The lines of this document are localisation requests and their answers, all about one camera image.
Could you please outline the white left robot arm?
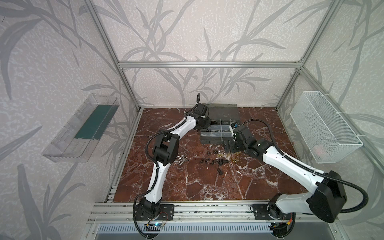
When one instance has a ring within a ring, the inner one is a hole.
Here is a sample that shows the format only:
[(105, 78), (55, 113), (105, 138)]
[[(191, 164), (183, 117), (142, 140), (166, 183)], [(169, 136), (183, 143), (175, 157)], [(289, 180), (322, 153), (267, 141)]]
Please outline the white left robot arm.
[(150, 138), (145, 147), (146, 156), (154, 163), (148, 190), (141, 194), (138, 210), (156, 215), (160, 210), (163, 186), (167, 172), (179, 153), (180, 139), (192, 129), (209, 127), (211, 119), (205, 116), (185, 116), (171, 128)]

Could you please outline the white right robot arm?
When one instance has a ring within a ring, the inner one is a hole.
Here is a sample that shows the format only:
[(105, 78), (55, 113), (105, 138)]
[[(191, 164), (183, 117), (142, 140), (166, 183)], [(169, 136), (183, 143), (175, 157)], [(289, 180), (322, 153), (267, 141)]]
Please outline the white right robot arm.
[(343, 184), (316, 176), (314, 169), (305, 170), (298, 166), (300, 161), (286, 153), (280, 153), (273, 144), (265, 139), (251, 141), (246, 147), (245, 142), (224, 141), (225, 150), (230, 153), (243, 152), (270, 166), (279, 169), (306, 190), (302, 194), (276, 194), (266, 207), (267, 215), (272, 219), (280, 219), (283, 214), (302, 213), (318, 217), (320, 220), (332, 223), (347, 201)]

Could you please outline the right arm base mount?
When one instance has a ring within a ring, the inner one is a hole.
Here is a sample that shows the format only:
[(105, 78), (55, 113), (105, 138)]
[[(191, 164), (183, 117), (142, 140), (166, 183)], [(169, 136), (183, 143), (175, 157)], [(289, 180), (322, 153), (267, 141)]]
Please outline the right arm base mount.
[(256, 220), (288, 221), (292, 217), (292, 214), (284, 214), (277, 207), (269, 204), (253, 204), (251, 211)]

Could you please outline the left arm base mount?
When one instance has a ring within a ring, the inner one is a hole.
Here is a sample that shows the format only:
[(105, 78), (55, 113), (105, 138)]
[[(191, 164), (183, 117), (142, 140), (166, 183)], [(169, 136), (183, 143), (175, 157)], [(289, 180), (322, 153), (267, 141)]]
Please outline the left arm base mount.
[(135, 219), (137, 221), (144, 220), (161, 220), (171, 221), (174, 218), (175, 205), (172, 204), (160, 204), (156, 206), (150, 205), (149, 207), (136, 205), (135, 207)]

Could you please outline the grey plastic organizer box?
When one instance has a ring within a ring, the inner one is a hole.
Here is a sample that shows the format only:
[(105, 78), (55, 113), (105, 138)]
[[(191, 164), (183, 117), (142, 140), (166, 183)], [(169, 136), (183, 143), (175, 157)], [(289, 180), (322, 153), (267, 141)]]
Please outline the grey plastic organizer box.
[(231, 125), (240, 124), (236, 104), (207, 104), (209, 126), (200, 130), (201, 144), (224, 145), (233, 138)]

